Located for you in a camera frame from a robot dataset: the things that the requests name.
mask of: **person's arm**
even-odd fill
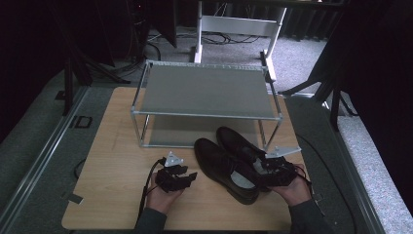
[[[298,174],[304,175],[304,165],[295,165]],[[288,204],[291,215],[291,234],[334,233],[325,222],[321,210],[313,200],[307,181],[298,176],[288,186],[270,187]]]
[[[161,233],[164,230],[167,214],[173,202],[183,193],[183,189],[165,192],[155,183],[156,173],[151,175],[146,206],[136,223],[133,233]]]

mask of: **wooden table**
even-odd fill
[[[131,120],[135,92],[135,88],[115,89],[73,191],[84,198],[83,202],[68,204],[63,227],[70,230],[133,229],[150,168],[172,151],[184,159],[183,165],[189,167],[188,174],[198,172],[198,176],[173,204],[167,230],[289,229],[287,204],[278,194],[261,193],[254,204],[242,205],[224,187],[203,174],[193,149],[139,147]],[[284,120],[273,144],[297,146],[282,97],[279,101]],[[264,128],[271,129],[276,125],[274,121],[263,124]],[[286,159],[304,164],[299,152]]]

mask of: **hand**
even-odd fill
[[[304,175],[304,165],[296,164],[298,174]],[[269,187],[271,190],[279,193],[286,203],[292,207],[312,199],[310,188],[304,178],[297,176],[288,186]]]
[[[151,186],[148,188],[146,207],[167,214],[173,202],[183,193],[184,189],[165,192],[155,183],[156,173],[151,175]]]

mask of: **sleeve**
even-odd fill
[[[330,234],[333,229],[324,220],[314,200],[289,207],[291,234]]]
[[[132,233],[154,234],[164,230],[167,216],[150,208],[143,209]]]

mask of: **black leather shoe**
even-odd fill
[[[268,191],[267,186],[288,186],[297,177],[294,165],[284,157],[267,159],[264,150],[228,127],[218,128],[216,138],[227,152],[245,161],[260,174],[255,185],[262,191]]]
[[[200,168],[207,177],[224,186],[244,205],[256,201],[259,191],[251,182],[256,179],[256,172],[252,171],[248,164],[228,154],[206,138],[197,139],[194,150]]]

